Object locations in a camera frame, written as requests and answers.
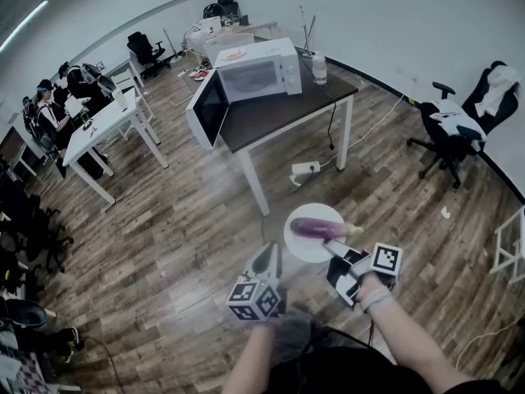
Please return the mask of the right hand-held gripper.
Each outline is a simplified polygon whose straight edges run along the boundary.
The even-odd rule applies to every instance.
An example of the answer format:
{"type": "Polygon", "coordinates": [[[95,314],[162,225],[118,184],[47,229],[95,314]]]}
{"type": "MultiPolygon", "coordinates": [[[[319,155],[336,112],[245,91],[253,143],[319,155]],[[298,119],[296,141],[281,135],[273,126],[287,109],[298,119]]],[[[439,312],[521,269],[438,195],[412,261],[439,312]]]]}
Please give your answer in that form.
{"type": "Polygon", "coordinates": [[[326,279],[349,307],[355,306],[355,296],[365,274],[374,272],[390,291],[398,283],[403,257],[401,248],[376,243],[369,254],[358,252],[338,240],[324,241],[323,246],[332,255],[326,279]]]}

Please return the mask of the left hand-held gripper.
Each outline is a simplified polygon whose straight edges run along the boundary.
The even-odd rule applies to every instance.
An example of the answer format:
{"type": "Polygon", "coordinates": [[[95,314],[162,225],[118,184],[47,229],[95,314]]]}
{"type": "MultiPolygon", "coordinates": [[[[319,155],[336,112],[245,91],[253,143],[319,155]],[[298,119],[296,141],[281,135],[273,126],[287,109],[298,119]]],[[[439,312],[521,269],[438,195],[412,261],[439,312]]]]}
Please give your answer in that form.
{"type": "Polygon", "coordinates": [[[286,295],[280,281],[282,253],[277,243],[267,243],[246,263],[246,276],[239,276],[226,305],[238,320],[264,323],[285,313],[286,295]],[[266,273],[268,279],[256,276],[266,273]]]}

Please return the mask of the person's right hand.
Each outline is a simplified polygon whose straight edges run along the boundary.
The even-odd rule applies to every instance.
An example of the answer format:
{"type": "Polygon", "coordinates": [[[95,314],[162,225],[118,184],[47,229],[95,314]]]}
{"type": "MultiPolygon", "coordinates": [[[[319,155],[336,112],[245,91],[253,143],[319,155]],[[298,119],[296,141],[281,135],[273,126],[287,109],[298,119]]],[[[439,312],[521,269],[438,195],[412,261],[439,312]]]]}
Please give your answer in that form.
{"type": "Polygon", "coordinates": [[[392,294],[388,287],[383,284],[375,273],[368,273],[362,276],[359,284],[356,301],[361,310],[366,314],[368,310],[383,300],[390,299],[392,294]]]}

